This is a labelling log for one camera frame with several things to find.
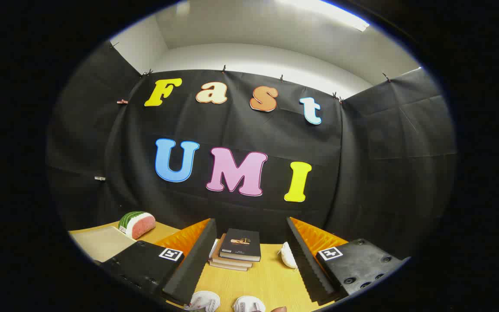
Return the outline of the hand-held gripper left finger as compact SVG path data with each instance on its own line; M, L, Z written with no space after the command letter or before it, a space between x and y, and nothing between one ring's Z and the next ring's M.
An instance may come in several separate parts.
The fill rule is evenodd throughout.
M187 306L216 235L215 219L204 219L154 243L137 241L100 267L147 298Z

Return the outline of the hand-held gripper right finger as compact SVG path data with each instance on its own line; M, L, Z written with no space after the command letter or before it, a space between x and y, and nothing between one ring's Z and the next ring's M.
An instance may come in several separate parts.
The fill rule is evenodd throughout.
M410 260L366 239L346 241L293 217L286 222L287 242L309 298L319 304L360 296Z

